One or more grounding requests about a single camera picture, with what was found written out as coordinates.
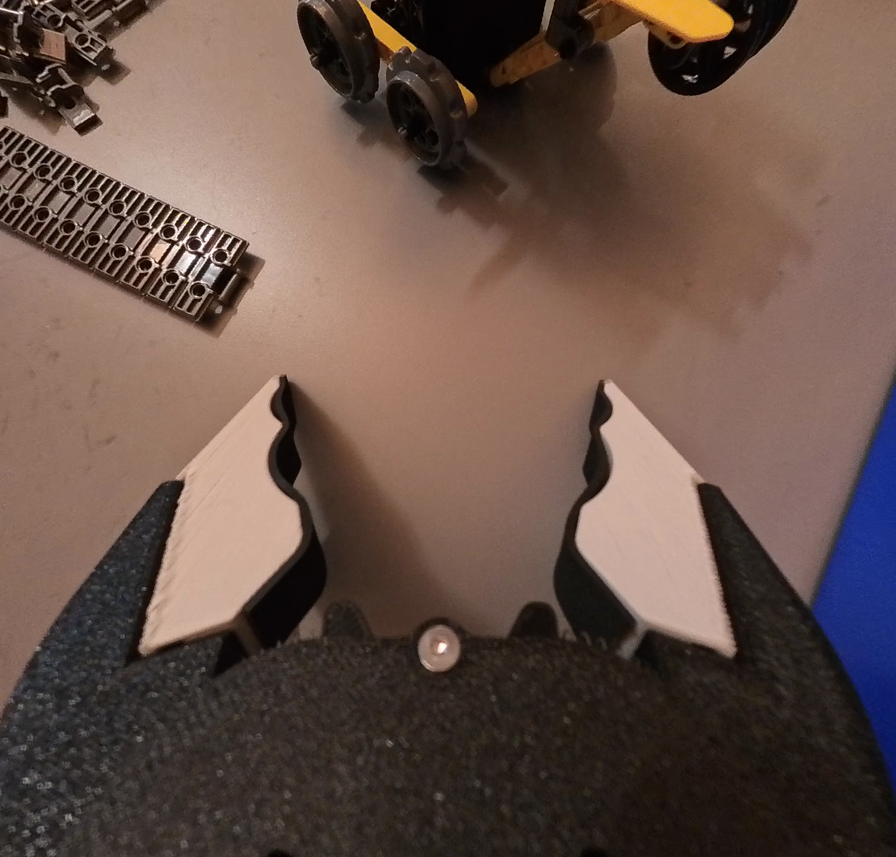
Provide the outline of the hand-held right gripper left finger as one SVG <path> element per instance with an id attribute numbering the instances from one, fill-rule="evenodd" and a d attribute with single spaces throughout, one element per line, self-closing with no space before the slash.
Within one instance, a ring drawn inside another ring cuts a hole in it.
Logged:
<path id="1" fill-rule="evenodd" d="M 296 423 L 290 384 L 273 377 L 181 471 L 140 655 L 219 634 L 257 653 L 314 606 L 327 570 L 295 488 Z"/>

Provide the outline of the assembled grey track strip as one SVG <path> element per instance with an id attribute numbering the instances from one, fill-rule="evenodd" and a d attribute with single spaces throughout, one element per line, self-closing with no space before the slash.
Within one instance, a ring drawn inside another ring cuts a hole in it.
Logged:
<path id="1" fill-rule="evenodd" d="M 10 127 L 1 224 L 189 321 L 221 314 L 245 280 L 245 239 Z"/>

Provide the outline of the yellow black brick vehicle model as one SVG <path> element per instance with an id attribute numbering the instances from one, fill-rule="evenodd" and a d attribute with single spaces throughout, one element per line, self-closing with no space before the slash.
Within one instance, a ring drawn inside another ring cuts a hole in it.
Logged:
<path id="1" fill-rule="evenodd" d="M 470 87 L 501 88 L 570 61 L 630 27 L 649 33 L 667 90 L 702 95 L 781 30 L 798 0 L 298 0 L 310 62 L 342 98 L 375 98 L 385 66 L 392 126 L 420 163 L 462 160 Z"/>

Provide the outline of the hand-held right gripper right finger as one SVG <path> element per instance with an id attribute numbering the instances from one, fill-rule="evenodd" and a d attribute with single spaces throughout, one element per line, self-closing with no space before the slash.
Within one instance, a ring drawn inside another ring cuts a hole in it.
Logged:
<path id="1" fill-rule="evenodd" d="M 734 657 L 700 475 L 612 381 L 599 383 L 588 432 L 585 490 L 554 566 L 574 636 L 630 657 L 655 631 Z"/>

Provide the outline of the pile of grey track links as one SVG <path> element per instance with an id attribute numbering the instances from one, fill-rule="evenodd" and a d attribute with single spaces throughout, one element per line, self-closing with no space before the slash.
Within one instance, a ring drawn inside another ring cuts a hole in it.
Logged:
<path id="1" fill-rule="evenodd" d="M 78 133 L 98 126 L 81 79 L 116 70 L 110 36 L 149 7 L 149 0 L 1 0 L 2 118 L 15 91 Z"/>

